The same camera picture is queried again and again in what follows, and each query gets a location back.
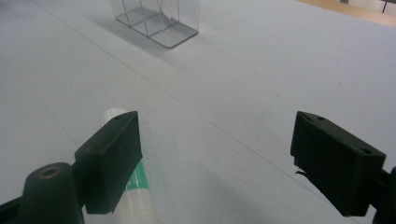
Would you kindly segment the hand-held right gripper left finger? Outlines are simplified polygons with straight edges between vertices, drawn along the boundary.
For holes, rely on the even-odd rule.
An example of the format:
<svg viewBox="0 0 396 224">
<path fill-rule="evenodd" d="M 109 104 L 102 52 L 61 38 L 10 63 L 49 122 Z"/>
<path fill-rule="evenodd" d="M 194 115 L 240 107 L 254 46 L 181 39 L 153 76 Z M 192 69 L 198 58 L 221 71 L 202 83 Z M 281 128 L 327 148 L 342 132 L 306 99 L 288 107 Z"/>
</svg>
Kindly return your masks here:
<svg viewBox="0 0 396 224">
<path fill-rule="evenodd" d="M 115 211 L 137 164 L 143 158 L 136 111 L 117 115 L 75 153 L 88 214 Z"/>
</svg>

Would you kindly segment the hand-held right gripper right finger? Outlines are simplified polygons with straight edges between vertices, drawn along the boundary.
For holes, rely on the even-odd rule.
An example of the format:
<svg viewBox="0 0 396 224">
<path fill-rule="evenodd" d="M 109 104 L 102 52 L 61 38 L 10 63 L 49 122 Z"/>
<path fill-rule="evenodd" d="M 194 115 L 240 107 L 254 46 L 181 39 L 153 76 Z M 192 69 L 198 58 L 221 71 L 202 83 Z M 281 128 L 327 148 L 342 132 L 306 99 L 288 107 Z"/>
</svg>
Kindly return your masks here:
<svg viewBox="0 0 396 224">
<path fill-rule="evenodd" d="M 290 155 L 344 217 L 363 217 L 386 155 L 321 116 L 299 111 Z"/>
</svg>

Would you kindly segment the white tube with green label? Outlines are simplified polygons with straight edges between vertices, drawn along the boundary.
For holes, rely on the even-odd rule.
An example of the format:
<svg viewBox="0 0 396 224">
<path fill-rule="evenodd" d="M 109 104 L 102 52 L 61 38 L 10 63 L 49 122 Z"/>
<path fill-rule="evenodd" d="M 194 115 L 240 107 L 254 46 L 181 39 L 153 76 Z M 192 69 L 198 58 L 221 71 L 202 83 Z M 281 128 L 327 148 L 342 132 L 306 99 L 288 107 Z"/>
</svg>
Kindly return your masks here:
<svg viewBox="0 0 396 224">
<path fill-rule="evenodd" d="M 134 169 L 115 211 L 106 219 L 106 224 L 160 224 L 143 161 Z"/>
</svg>

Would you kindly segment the clear plastic divided organizer box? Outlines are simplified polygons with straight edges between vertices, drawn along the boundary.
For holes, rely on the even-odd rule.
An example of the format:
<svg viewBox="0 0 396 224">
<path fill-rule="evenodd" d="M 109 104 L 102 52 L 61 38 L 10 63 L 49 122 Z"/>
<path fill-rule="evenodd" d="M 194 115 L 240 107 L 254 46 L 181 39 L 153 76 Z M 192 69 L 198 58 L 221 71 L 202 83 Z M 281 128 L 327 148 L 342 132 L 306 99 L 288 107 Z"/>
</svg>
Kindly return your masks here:
<svg viewBox="0 0 396 224">
<path fill-rule="evenodd" d="M 172 49 L 199 34 L 200 0 L 108 0 L 115 20 Z"/>
</svg>

